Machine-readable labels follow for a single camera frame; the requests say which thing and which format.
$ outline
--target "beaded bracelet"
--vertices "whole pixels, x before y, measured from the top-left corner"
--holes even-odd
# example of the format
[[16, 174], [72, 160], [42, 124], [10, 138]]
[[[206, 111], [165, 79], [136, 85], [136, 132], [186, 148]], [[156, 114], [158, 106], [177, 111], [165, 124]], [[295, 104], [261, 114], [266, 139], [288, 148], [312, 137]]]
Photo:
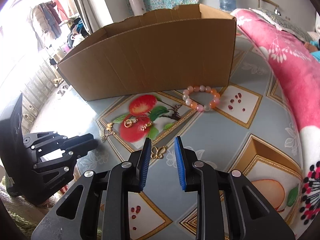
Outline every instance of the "beaded bracelet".
[[[210, 101], [209, 104], [203, 106], [201, 104], [196, 103], [195, 101], [193, 101], [191, 98], [189, 98], [189, 95], [192, 92], [207, 92], [207, 93], [211, 93], [213, 95], [213, 100]], [[217, 104], [219, 104], [220, 101], [220, 94], [215, 90], [215, 89], [211, 89], [211, 87], [209, 86], [188, 86], [187, 89], [185, 89], [183, 91], [183, 96], [182, 99], [186, 102], [187, 106], [190, 106], [192, 109], [196, 109], [198, 112], [203, 112], [203, 111], [210, 111], [210, 109], [214, 109], [216, 107]]]

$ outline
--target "patterned tablecloth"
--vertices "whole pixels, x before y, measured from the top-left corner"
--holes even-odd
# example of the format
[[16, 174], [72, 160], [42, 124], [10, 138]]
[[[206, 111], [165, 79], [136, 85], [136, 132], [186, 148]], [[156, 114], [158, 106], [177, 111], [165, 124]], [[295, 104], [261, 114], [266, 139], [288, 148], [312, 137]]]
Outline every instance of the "patterned tablecloth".
[[[230, 83], [216, 89], [221, 103], [205, 113], [186, 106], [181, 90], [88, 103], [97, 115], [86, 132], [99, 138], [99, 130], [113, 122], [115, 133], [78, 160], [81, 174], [86, 170], [105, 171], [127, 160], [130, 152], [141, 149], [146, 136], [154, 146], [167, 147], [162, 159], [151, 160], [144, 192], [129, 194], [133, 240], [195, 238], [197, 193], [184, 193], [179, 185], [173, 146], [176, 135], [181, 136], [184, 147], [214, 168], [243, 172], [283, 219], [289, 225], [294, 223], [302, 184], [299, 135], [277, 78], [260, 51], [239, 30]], [[192, 99], [201, 104], [209, 102], [210, 97], [207, 93], [192, 94]], [[134, 108], [132, 101], [142, 107]], [[132, 111], [140, 111], [140, 119], [152, 120], [154, 125], [145, 132], [139, 131], [138, 123], [125, 128], [123, 121]], [[221, 205], [226, 218], [223, 196]]]

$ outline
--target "gray curtain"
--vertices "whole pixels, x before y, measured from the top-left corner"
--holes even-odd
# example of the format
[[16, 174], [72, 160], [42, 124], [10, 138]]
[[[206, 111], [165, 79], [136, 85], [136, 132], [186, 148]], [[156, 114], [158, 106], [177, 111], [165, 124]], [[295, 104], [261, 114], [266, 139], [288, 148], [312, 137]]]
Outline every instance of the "gray curtain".
[[88, 33], [92, 34], [100, 29], [96, 17], [92, 12], [91, 5], [88, 0], [74, 0]]

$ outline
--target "pink garment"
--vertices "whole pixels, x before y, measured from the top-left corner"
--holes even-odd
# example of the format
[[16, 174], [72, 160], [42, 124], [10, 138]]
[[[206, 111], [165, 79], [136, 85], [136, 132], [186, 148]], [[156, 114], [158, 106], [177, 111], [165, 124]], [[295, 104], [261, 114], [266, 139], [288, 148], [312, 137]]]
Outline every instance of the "pink garment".
[[[299, 136], [294, 137], [300, 138], [304, 178], [311, 178], [310, 170], [313, 167], [316, 176], [320, 176], [320, 168], [316, 166], [320, 161], [320, 64], [301, 41], [290, 33], [278, 31], [255, 12], [236, 9], [231, 14], [237, 18], [238, 27], [269, 62], [291, 106], [299, 130]], [[302, 195], [314, 201], [320, 200], [313, 196], [312, 191], [303, 192]], [[297, 208], [298, 214], [291, 225], [296, 239], [320, 210], [309, 208], [305, 201], [301, 201]]]
[[64, 8], [62, 7], [61, 3], [59, 2], [59, 0], [52, 0], [52, 2], [55, 2], [57, 4], [57, 10], [58, 10], [58, 14], [59, 17], [62, 21], [68, 20], [68, 15], [65, 12]]

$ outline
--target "black and red flower pattern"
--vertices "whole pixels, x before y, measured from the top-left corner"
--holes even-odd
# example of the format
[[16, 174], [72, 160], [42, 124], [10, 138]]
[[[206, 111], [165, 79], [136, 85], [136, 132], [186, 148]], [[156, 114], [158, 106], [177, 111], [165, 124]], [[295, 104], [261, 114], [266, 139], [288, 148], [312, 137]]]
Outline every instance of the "black and red flower pattern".
[[303, 179], [301, 202], [305, 205], [300, 208], [301, 220], [308, 224], [320, 211], [320, 161], [316, 166], [311, 165], [308, 176]]

